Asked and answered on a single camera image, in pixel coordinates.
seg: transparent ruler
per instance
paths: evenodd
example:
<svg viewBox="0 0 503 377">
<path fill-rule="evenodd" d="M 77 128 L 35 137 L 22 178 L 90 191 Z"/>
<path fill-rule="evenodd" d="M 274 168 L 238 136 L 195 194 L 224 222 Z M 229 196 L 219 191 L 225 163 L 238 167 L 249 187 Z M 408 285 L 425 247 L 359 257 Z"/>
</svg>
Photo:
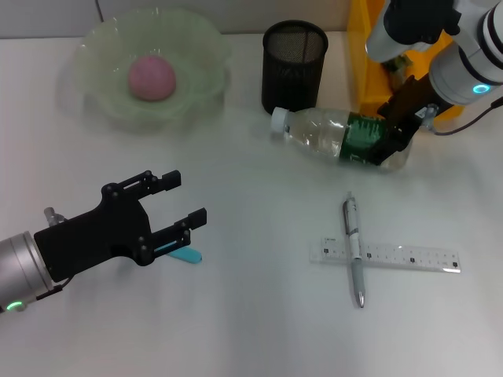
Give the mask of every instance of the transparent ruler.
<svg viewBox="0 0 503 377">
<path fill-rule="evenodd" d="M 398 246 L 361 243 L 362 261 L 367 266 L 392 269 L 418 269 L 442 273 L 460 273 L 461 263 L 455 251 L 432 247 Z M 344 240 L 324 238 L 319 250 L 310 253 L 310 261 L 317 263 L 349 263 Z"/>
</svg>

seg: cable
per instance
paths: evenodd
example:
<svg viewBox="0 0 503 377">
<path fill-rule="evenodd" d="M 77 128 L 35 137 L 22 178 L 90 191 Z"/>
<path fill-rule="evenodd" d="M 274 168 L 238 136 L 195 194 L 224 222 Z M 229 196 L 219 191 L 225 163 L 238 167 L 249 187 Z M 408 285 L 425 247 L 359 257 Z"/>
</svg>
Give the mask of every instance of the cable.
<svg viewBox="0 0 503 377">
<path fill-rule="evenodd" d="M 68 283 L 70 283 L 72 281 L 74 276 L 70 276 L 68 279 L 66 279 L 66 281 L 61 285 L 61 289 L 66 287 L 68 285 Z"/>
<path fill-rule="evenodd" d="M 452 130 L 452 131 L 447 131 L 447 132 L 434 131 L 433 133 L 437 136 L 450 136 L 450 135 L 457 134 L 458 132 L 461 132 L 462 130 L 466 130 L 474 123 L 477 123 L 478 121 L 481 120 L 482 117 L 484 117 L 489 112 L 493 111 L 495 108 L 499 108 L 502 105 L 503 105 L 503 97 L 500 97 L 496 101 L 494 101 L 492 104 L 490 104 L 489 108 L 487 108 L 485 111 L 483 111 L 479 116 L 477 116 L 471 122 L 466 123 L 464 126 L 461 126 L 461 127 L 457 128 L 456 130 Z"/>
<path fill-rule="evenodd" d="M 103 13 L 101 12 L 100 2 L 99 0 L 94 0 L 94 4 L 96 6 L 97 15 L 100 17 L 100 21 L 103 22 Z"/>
<path fill-rule="evenodd" d="M 63 291 L 63 288 L 66 287 L 68 285 L 68 283 L 70 283 L 70 281 L 72 281 L 72 279 L 73 279 L 73 276 L 70 276 L 68 279 L 66 279 L 66 281 L 63 284 L 55 285 L 53 287 L 53 289 L 51 289 L 50 291 L 47 291 L 46 293 L 44 293 L 44 294 L 42 294 L 40 296 L 37 296 L 36 297 L 37 301 L 40 301 L 43 298 L 52 296 L 52 295 L 54 295 L 57 292 Z"/>
</svg>

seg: white tabletop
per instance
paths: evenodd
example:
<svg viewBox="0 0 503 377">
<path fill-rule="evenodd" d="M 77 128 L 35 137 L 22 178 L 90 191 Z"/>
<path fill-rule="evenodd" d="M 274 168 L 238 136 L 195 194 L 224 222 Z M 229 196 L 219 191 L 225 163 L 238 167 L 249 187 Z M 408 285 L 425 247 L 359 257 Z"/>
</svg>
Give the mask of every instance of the white tabletop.
<svg viewBox="0 0 503 377">
<path fill-rule="evenodd" d="M 44 229 L 44 207 L 86 212 L 101 186 L 146 169 L 182 172 L 181 188 L 143 200 L 153 230 L 208 213 L 193 232 L 199 265 L 116 258 L 2 314 L 2 375 L 501 375 L 502 112 L 457 136 L 418 134 L 398 173 L 332 166 L 270 140 L 261 36 L 228 38 L 225 98 L 150 132 L 75 92 L 78 39 L 0 41 L 0 239 Z M 329 38 L 318 105 L 350 108 L 345 34 Z M 309 262 L 322 237 L 342 236 L 348 190 L 365 241 L 452 249 L 463 272 L 365 269 L 356 309 L 347 269 Z"/>
</svg>

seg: bottle cap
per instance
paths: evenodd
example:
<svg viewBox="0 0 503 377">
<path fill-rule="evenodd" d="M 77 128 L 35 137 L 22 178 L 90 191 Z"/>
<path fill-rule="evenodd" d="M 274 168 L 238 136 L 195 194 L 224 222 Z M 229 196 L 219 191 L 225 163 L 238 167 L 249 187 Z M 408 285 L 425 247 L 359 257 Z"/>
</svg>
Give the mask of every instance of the bottle cap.
<svg viewBox="0 0 503 377">
<path fill-rule="evenodd" d="M 289 111 L 285 108 L 274 108 L 270 119 L 270 128 L 273 132 L 284 133 L 288 113 Z"/>
</svg>

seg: cable wire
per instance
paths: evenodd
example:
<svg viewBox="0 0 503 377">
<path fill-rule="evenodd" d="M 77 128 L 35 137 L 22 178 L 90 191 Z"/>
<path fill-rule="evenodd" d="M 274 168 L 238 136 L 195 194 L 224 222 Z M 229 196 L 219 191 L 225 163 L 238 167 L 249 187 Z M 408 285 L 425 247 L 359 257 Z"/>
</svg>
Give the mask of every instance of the cable wire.
<svg viewBox="0 0 503 377">
<path fill-rule="evenodd" d="M 61 285 L 61 288 L 66 287 L 68 285 L 68 283 L 70 283 L 72 281 L 72 279 L 74 278 L 74 276 L 70 276 L 68 279 L 66 279 L 66 281 Z"/>
<path fill-rule="evenodd" d="M 94 0 L 94 4 L 96 6 L 97 15 L 100 17 L 100 21 L 103 22 L 104 21 L 103 20 L 103 12 L 101 11 L 99 0 Z"/>
<path fill-rule="evenodd" d="M 493 111 L 495 108 L 499 108 L 502 105 L 503 105 L 503 97 L 500 97 L 496 101 L 494 101 L 492 104 L 490 104 L 489 108 L 484 110 L 479 116 L 474 118 L 471 122 L 466 123 L 464 126 L 461 126 L 461 127 L 457 128 L 456 130 L 452 130 L 452 131 L 446 131 L 446 132 L 434 131 L 433 134 L 435 134 L 437 136 L 450 136 L 450 135 L 457 134 L 458 132 L 461 132 L 462 130 L 466 130 L 471 125 L 477 123 L 478 121 L 481 120 L 482 117 L 484 117 L 489 112 Z"/>
</svg>

